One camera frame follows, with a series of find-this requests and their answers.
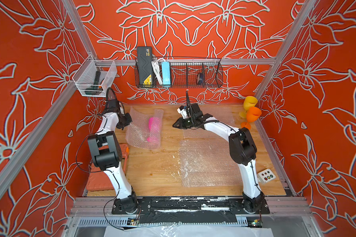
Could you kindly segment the clear bubble wrap sheet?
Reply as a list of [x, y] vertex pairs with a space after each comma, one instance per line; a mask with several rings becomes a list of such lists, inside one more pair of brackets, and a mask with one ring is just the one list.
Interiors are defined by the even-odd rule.
[[201, 129], [201, 130], [206, 130], [206, 131], [210, 131], [214, 134], [216, 134], [217, 136], [225, 139], [225, 140], [229, 140], [229, 137], [232, 134], [239, 134], [240, 129], [230, 126], [218, 119], [216, 119], [214, 116], [211, 118], [208, 118], [205, 122], [204, 122], [204, 129], [202, 128], [191, 128], [190, 130], [197, 130], [197, 129]]

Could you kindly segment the bubble pink glass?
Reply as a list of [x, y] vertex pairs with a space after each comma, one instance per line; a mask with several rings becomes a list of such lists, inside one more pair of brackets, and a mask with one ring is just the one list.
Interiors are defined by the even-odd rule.
[[155, 109], [153, 115], [147, 115], [138, 112], [136, 109], [131, 108], [130, 116], [132, 118], [131, 124], [127, 128], [126, 141], [129, 145], [147, 149], [156, 150], [161, 146], [161, 132], [159, 143], [149, 143], [147, 137], [149, 136], [148, 121], [151, 117], [157, 117], [163, 120], [164, 111], [162, 109]]

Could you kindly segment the pink plastic wine glass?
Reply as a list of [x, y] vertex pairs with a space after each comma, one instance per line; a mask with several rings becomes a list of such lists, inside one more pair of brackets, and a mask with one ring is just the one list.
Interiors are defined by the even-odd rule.
[[160, 118], [151, 117], [148, 121], [149, 136], [147, 141], [149, 143], [159, 143], [160, 142], [160, 132], [161, 132], [162, 122]]

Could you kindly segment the bubble orange glass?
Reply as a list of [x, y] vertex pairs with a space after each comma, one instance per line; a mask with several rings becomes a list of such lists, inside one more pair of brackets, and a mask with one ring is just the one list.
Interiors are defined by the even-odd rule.
[[180, 174], [184, 187], [241, 185], [240, 170], [223, 139], [193, 139], [180, 142]]

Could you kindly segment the orange plastic wine glass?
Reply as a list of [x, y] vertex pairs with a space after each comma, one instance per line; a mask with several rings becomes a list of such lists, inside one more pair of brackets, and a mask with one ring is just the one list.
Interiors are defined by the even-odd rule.
[[251, 124], [255, 122], [262, 114], [262, 111], [257, 107], [251, 107], [246, 113], [246, 122], [241, 124], [242, 128], [251, 129]]

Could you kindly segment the yellow plastic wine glass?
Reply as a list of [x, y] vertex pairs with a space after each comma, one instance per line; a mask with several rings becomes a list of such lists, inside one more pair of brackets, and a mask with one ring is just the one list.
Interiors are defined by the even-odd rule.
[[240, 112], [239, 116], [243, 119], [246, 118], [246, 115], [247, 115], [247, 112], [249, 111], [249, 109], [252, 107], [255, 107], [257, 103], [258, 103], [258, 99], [256, 97], [247, 96], [243, 103], [244, 111]]

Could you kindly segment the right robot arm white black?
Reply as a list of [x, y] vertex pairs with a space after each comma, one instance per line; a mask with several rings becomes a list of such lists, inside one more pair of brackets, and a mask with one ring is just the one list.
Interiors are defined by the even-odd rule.
[[204, 114], [199, 105], [189, 102], [177, 109], [180, 118], [173, 124], [178, 129], [203, 129], [228, 141], [229, 153], [237, 163], [243, 182], [243, 209], [254, 214], [265, 205], [265, 195], [258, 184], [256, 172], [257, 146], [247, 128], [228, 125], [211, 114]]

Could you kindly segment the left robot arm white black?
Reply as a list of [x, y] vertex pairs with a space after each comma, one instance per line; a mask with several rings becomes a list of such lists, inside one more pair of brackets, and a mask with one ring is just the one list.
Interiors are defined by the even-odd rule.
[[122, 103], [117, 99], [107, 100], [102, 118], [97, 132], [88, 136], [92, 161], [109, 178], [116, 192], [115, 207], [127, 214], [134, 214], [138, 209], [137, 197], [123, 171], [122, 151], [115, 135], [115, 130], [130, 125], [132, 118], [125, 113]]

